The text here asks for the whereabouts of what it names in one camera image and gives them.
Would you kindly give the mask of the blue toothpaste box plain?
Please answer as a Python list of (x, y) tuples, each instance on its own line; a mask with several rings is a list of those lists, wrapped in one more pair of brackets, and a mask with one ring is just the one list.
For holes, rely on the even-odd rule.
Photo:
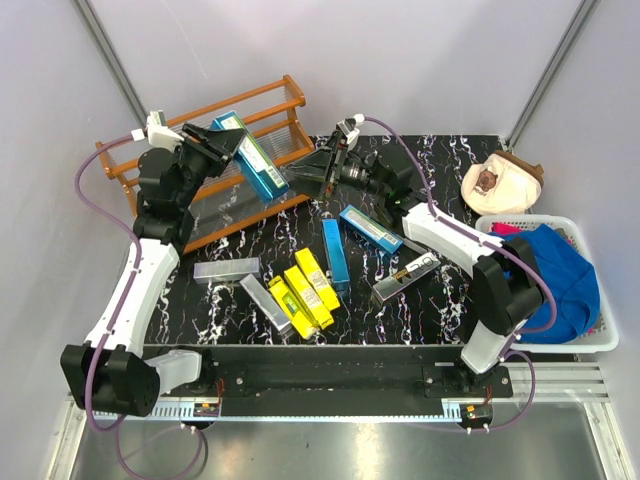
[(338, 293), (347, 292), (350, 286), (350, 275), (338, 221), (323, 219), (322, 229), (325, 254), (334, 290)]

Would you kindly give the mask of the blue toothpaste box with label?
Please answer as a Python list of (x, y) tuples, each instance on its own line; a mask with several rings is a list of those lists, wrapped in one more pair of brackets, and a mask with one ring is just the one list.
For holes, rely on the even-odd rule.
[(403, 245), (403, 240), (400, 237), (387, 230), (353, 205), (348, 205), (340, 212), (339, 216), (340, 219), (356, 233), (389, 255), (394, 255)]

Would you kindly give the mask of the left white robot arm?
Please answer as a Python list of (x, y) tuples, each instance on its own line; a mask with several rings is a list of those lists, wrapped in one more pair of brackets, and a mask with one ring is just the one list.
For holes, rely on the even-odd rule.
[(242, 127), (206, 129), (191, 123), (174, 131), (163, 112), (146, 125), (97, 148), (97, 154), (147, 141), (138, 159), (138, 213), (132, 226), (110, 220), (130, 237), (126, 265), (103, 314), (80, 345), (64, 348), (60, 365), (77, 406), (97, 412), (149, 415), (158, 398), (184, 386), (196, 396), (215, 386), (216, 372), (192, 349), (173, 349), (146, 360), (146, 331), (167, 279), (189, 242), (190, 206), (208, 178), (220, 176), (246, 139)]

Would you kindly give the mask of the silver black toothpaste box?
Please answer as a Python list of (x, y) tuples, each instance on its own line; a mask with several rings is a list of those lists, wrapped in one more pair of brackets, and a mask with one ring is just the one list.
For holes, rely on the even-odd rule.
[(412, 260), (395, 274), (380, 280), (372, 287), (372, 299), (383, 304), (440, 266), (432, 253), (425, 253)]

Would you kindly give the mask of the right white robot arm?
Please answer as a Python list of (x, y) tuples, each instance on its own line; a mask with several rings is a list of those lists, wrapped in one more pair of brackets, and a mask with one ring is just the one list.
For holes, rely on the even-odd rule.
[(478, 321), (461, 352), (464, 365), (454, 371), (454, 384), (476, 396), (490, 383), (489, 371), (505, 359), (527, 320), (553, 296), (542, 278), (529, 242), (482, 233), (439, 209), (425, 172), (401, 137), (392, 152), (379, 152), (367, 162), (355, 152), (360, 127), (357, 114), (339, 121), (324, 145), (285, 165), (291, 188), (327, 199), (340, 186), (376, 198), (380, 223), (405, 238), (443, 255), (471, 279)]

